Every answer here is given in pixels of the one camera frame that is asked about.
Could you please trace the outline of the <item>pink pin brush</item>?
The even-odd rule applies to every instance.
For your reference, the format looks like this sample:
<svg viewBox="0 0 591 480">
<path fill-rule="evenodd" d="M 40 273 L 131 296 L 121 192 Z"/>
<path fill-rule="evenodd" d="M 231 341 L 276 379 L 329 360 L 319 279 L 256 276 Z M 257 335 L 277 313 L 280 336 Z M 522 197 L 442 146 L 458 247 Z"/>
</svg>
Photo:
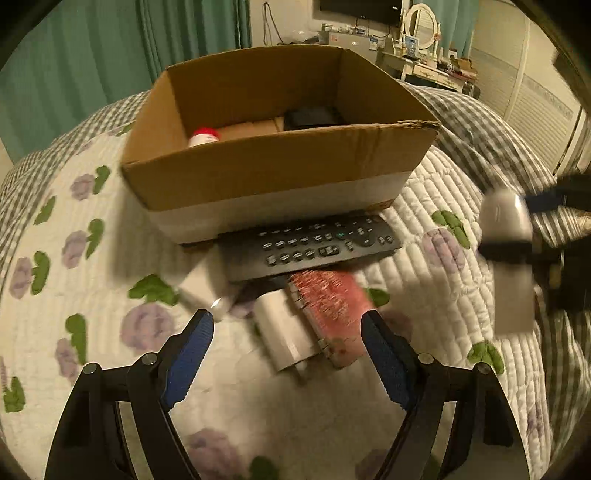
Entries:
<svg viewBox="0 0 591 480">
<path fill-rule="evenodd" d="M 288 292 L 318 337 L 325 357 L 345 368 L 366 353 L 363 314 L 374 309 L 365 290 L 345 271 L 307 270 L 288 278 Z"/>
</svg>

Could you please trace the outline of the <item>black power adapter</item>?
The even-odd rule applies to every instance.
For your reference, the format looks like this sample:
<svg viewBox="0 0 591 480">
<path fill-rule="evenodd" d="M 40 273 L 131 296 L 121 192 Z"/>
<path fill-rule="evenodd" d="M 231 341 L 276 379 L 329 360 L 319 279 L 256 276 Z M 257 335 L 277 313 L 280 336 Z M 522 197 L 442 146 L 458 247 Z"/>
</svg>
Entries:
<svg viewBox="0 0 591 480">
<path fill-rule="evenodd" d="M 301 107 L 287 110 L 283 130 L 296 131 L 346 125 L 346 120 L 334 107 Z"/>
</svg>

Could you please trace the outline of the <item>white bottle red cap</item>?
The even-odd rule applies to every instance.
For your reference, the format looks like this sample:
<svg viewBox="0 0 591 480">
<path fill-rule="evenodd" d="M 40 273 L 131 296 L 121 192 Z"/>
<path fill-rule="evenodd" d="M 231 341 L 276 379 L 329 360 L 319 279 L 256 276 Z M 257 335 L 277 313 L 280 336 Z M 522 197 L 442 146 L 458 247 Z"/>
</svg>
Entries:
<svg viewBox="0 0 591 480">
<path fill-rule="evenodd" d="M 200 127 L 195 129 L 188 140 L 188 147 L 192 148 L 199 145 L 218 142 L 221 136 L 214 128 Z"/>
</svg>

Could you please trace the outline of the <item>white louvered wardrobe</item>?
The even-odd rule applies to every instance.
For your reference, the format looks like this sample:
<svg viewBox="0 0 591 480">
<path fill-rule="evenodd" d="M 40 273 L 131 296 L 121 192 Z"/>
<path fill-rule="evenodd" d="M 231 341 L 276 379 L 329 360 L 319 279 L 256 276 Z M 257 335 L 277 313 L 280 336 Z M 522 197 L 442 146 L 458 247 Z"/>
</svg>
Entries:
<svg viewBox="0 0 591 480">
<path fill-rule="evenodd" d="M 546 34 L 509 1 L 481 1 L 470 58 L 480 101 L 500 115 L 553 173 L 571 162 L 586 115 L 554 67 Z"/>
</svg>

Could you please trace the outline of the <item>white dressing table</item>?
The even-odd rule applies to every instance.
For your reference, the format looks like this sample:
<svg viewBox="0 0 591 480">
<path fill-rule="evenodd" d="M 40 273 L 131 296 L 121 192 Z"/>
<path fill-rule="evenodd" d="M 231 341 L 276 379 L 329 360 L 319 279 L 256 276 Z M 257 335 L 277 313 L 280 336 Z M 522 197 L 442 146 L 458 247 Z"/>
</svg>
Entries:
<svg viewBox="0 0 591 480">
<path fill-rule="evenodd" d="M 412 85 L 472 93 L 472 88 L 467 87 L 467 82 L 461 78 L 383 49 L 378 51 L 377 65 L 392 77 Z"/>
</svg>

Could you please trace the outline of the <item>green curtain right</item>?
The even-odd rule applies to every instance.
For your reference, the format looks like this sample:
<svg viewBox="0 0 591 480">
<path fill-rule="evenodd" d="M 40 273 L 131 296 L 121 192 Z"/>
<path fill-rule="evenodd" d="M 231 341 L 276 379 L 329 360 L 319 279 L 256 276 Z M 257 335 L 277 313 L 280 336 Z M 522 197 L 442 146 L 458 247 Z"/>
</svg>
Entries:
<svg viewBox="0 0 591 480">
<path fill-rule="evenodd" d="M 440 46 L 468 58 L 479 11 L 478 0 L 425 0 L 441 24 Z"/>
</svg>

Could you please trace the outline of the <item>green curtain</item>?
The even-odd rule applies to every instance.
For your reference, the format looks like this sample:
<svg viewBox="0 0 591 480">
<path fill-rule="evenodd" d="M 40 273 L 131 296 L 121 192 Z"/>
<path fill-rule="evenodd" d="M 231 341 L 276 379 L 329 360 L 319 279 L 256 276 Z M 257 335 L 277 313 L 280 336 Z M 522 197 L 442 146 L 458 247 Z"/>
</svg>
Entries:
<svg viewBox="0 0 591 480">
<path fill-rule="evenodd" d="M 1 68 L 1 140 L 18 162 L 168 66 L 250 44 L 246 1 L 62 1 Z"/>
<path fill-rule="evenodd" d="M 479 11 L 478 0 L 425 0 L 441 24 L 440 46 L 468 58 Z"/>
</svg>

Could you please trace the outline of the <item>black remote control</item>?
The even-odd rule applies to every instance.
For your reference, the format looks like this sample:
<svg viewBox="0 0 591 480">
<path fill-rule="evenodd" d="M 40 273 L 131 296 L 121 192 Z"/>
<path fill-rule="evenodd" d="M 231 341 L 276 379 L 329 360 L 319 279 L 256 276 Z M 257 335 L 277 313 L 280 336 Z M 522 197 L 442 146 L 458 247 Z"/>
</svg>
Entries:
<svg viewBox="0 0 591 480">
<path fill-rule="evenodd" d="M 226 278 L 240 283 L 383 258 L 401 242 L 381 216 L 359 212 L 225 233 L 216 245 Z"/>
</svg>

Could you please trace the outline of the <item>oval vanity mirror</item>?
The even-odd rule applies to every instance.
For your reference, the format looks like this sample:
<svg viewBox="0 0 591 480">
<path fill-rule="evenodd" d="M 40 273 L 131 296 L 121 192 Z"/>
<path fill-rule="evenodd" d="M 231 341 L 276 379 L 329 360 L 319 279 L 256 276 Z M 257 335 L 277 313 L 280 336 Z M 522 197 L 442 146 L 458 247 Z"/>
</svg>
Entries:
<svg viewBox="0 0 591 480">
<path fill-rule="evenodd" d="M 404 34 L 417 39 L 419 49 L 428 49 L 436 43 L 439 22 L 434 11 L 426 4 L 413 5 L 404 17 Z"/>
</svg>

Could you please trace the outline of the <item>open cardboard box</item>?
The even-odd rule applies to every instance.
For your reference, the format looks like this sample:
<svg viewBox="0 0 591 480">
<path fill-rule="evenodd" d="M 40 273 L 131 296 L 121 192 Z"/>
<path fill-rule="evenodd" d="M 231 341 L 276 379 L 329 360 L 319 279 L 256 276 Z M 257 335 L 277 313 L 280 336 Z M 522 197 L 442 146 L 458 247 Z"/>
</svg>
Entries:
<svg viewBox="0 0 591 480">
<path fill-rule="evenodd" d="M 287 110 L 334 107 L 346 125 L 284 131 Z M 214 128 L 218 142 L 188 147 Z M 257 47 L 168 67 L 120 160 L 151 222 L 192 244 L 270 223 L 394 201 L 440 123 L 403 84 L 334 46 Z"/>
</svg>

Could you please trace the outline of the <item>green curtain left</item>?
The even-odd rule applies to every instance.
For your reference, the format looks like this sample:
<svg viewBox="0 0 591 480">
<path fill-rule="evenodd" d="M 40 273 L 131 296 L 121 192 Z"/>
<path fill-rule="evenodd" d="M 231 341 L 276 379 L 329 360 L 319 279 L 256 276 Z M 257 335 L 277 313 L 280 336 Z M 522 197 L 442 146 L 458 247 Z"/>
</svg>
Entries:
<svg viewBox="0 0 591 480">
<path fill-rule="evenodd" d="M 18 162 L 168 66 L 250 44 L 246 1 L 62 1 L 1 68 L 1 140 Z"/>
</svg>

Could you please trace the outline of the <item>black wall television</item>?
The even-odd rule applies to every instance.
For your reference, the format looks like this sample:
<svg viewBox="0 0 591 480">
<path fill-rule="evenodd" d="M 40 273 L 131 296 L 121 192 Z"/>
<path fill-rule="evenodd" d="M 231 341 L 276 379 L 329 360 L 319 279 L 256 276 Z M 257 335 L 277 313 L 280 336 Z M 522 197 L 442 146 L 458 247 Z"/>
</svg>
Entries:
<svg viewBox="0 0 591 480">
<path fill-rule="evenodd" d="M 320 0 L 321 11 L 341 13 L 389 26 L 399 26 L 402 0 Z"/>
</svg>

